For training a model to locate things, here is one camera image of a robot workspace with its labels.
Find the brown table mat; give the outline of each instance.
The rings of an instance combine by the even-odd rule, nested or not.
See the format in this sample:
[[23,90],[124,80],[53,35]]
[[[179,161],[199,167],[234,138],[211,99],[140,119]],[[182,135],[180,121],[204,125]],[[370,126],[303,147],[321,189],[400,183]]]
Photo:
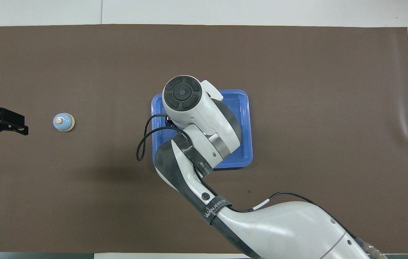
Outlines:
[[151,140],[135,160],[180,74],[249,96],[252,164],[206,179],[236,208],[296,192],[408,253],[407,30],[194,25],[0,27],[0,107],[30,132],[0,133],[0,251],[238,253],[158,177]]

